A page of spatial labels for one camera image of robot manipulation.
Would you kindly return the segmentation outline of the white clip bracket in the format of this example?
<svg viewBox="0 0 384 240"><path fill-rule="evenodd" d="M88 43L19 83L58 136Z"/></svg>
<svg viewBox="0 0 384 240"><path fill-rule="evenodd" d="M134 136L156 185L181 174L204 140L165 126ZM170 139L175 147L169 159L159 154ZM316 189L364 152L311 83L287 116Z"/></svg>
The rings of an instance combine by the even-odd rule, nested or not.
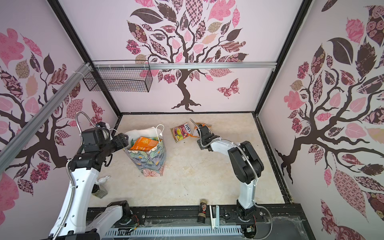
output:
<svg viewBox="0 0 384 240"><path fill-rule="evenodd" d="M212 229L218 229L220 227L220 207L219 205L209 207Z"/></svg>

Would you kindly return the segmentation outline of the aluminium rail left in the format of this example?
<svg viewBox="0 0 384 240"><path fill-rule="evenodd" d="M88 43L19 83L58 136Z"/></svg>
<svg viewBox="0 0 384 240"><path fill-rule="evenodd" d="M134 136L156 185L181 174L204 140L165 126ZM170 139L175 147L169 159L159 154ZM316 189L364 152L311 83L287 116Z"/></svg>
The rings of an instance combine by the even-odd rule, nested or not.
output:
<svg viewBox="0 0 384 240"><path fill-rule="evenodd" d="M12 163L19 152L36 134L44 122L53 114L54 110L62 103L70 91L79 83L83 77L91 71L90 63L82 64L63 86L54 94L47 103L35 114L32 119L23 127L1 151L1 172Z"/></svg>

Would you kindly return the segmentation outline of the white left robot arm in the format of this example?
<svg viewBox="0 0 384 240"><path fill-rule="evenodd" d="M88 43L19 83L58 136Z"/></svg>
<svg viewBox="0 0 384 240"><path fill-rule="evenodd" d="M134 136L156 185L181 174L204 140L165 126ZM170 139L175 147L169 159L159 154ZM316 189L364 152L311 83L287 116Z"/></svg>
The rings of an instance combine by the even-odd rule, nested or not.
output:
<svg viewBox="0 0 384 240"><path fill-rule="evenodd" d="M127 201L110 203L89 225L86 224L92 192L102 167L109 166L107 158L128 146L125 134L112 137L104 122L91 129L80 130L81 145L66 164L70 180L60 214L51 229L49 240L100 240L119 221L129 221L133 213Z"/></svg>

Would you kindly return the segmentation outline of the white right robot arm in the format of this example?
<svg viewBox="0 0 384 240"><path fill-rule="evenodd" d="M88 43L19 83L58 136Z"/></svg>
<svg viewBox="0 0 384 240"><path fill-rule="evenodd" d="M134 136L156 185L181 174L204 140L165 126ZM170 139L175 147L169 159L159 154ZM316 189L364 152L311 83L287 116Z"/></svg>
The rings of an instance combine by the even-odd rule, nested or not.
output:
<svg viewBox="0 0 384 240"><path fill-rule="evenodd" d="M236 203L240 220L264 221L268 211L256 203L255 195L258 180L265 167L252 144L248 141L234 143L215 135L207 126L197 124L193 120L191 122L197 128L197 143L201 150L221 153L230 159L233 172L241 183Z"/></svg>

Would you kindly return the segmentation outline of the yellow-pink Fox's candy packet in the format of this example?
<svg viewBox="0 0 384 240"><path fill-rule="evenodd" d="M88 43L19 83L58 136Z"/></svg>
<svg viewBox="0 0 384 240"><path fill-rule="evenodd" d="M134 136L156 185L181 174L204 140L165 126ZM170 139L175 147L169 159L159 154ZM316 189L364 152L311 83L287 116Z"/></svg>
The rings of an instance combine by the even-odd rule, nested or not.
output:
<svg viewBox="0 0 384 240"><path fill-rule="evenodd" d="M184 123L174 128L171 128L171 133L175 142L177 143L191 135L191 128L188 123Z"/></svg>

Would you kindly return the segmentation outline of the aluminium rail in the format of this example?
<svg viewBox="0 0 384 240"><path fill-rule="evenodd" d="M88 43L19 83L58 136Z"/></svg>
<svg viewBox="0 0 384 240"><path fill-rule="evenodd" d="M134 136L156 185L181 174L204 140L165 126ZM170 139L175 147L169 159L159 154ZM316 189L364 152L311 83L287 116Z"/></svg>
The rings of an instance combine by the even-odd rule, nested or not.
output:
<svg viewBox="0 0 384 240"><path fill-rule="evenodd" d="M275 69L276 62L237 62L237 63L144 63L144 64L96 64L96 68L144 68L148 70L192 70L192 69Z"/></svg>
<svg viewBox="0 0 384 240"><path fill-rule="evenodd" d="M82 64L63 86L54 94L47 103L35 114L32 119L23 127L1 151L1 172L12 163L19 152L36 134L44 122L53 114L54 110L62 103L70 91L79 83L83 77L91 71L90 63Z"/></svg>

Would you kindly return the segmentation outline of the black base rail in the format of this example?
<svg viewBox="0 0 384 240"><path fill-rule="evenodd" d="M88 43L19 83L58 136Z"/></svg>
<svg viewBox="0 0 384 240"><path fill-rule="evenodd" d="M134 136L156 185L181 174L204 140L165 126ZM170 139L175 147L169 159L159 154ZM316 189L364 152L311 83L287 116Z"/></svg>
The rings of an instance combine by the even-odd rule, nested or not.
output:
<svg viewBox="0 0 384 240"><path fill-rule="evenodd" d="M210 205L207 205L206 219L210 218L209 206ZM268 216L265 217L264 221L251 219L247 222L244 222L240 220L236 212L236 209L237 209L236 204L220 205L219 206L220 220L224 220L226 223L234 223L236 225L241 226L242 229L245 229L257 223L265 222L266 219L272 220L273 218L277 218L277 217L293 218L297 216L301 218L301 220L303 221L304 235L306 235L310 240L315 239L315 235L310 227L308 219L300 204L264 204L260 206L262 206L268 211ZM105 210L105 208L97 208L97 211L99 211L99 213L101 214ZM199 205L166 206L166 207L133 207L130 209L133 213L132 218L129 221L125 220L125 221L116 222L113 226L118 226L120 228L130 228L132 226L139 227L144 225L145 222L160 221L160 220L178 221L178 220L192 219L197 221ZM92 211L94 211L94 208L88 207L88 212L92 212Z"/></svg>

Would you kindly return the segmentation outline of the small orange snack packet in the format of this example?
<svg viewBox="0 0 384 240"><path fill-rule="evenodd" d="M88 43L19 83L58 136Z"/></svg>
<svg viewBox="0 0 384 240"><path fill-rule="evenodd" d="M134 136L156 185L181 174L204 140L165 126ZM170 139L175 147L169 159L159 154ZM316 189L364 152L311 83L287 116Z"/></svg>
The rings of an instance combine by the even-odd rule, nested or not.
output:
<svg viewBox="0 0 384 240"><path fill-rule="evenodd" d="M209 130L211 129L211 125L208 125L208 124L205 124L205 123L196 123L197 124L197 126L199 126L200 128L202 128L202 127L204 127L204 126L206 126ZM194 137L199 137L199 131L198 131L198 127L197 126L195 126L194 127L194 132L193 132L193 136Z"/></svg>

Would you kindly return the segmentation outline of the spice jar black lid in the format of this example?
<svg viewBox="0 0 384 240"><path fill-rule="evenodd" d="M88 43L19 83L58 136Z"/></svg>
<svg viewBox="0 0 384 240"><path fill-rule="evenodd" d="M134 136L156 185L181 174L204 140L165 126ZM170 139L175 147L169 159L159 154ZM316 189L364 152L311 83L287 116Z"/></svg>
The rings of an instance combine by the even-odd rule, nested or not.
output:
<svg viewBox="0 0 384 240"><path fill-rule="evenodd" d="M94 184L93 189L92 189L92 195L102 199L108 194L108 191L100 185Z"/></svg>

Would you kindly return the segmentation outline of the brown cylindrical bottle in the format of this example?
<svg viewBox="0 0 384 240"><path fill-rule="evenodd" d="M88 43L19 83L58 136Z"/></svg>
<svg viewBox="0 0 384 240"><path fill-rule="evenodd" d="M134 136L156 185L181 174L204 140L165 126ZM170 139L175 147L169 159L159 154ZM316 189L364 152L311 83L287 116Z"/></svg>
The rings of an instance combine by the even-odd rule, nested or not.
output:
<svg viewBox="0 0 384 240"><path fill-rule="evenodd" d="M206 199L200 199L199 212L198 212L198 218L197 218L197 222L200 224L204 224L206 221L207 204L208 204L208 201Z"/></svg>

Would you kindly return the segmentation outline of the floral paper gift bag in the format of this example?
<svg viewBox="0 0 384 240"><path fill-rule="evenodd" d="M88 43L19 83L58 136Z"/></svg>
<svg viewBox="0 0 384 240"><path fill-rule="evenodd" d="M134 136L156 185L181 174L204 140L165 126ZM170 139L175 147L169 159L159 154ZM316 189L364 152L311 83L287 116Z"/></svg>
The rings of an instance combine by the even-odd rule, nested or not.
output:
<svg viewBox="0 0 384 240"><path fill-rule="evenodd" d="M123 150L145 177L161 177L163 175L166 160L166 146L163 137L164 129L164 125L159 124L156 127L132 130L125 133L129 137L129 146ZM159 144L148 152L130 151L134 142L140 137L158 138Z"/></svg>

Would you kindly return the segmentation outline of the aluminium rail back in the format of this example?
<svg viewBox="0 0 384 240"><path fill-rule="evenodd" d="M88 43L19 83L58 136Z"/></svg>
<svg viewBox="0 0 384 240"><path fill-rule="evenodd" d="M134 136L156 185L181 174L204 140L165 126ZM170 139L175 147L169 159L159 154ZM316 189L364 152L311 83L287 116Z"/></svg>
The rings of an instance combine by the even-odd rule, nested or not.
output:
<svg viewBox="0 0 384 240"><path fill-rule="evenodd" d="M237 63L144 63L144 64L96 64L96 68L144 68L148 70L192 70L192 69L275 69L276 62L237 62Z"/></svg>

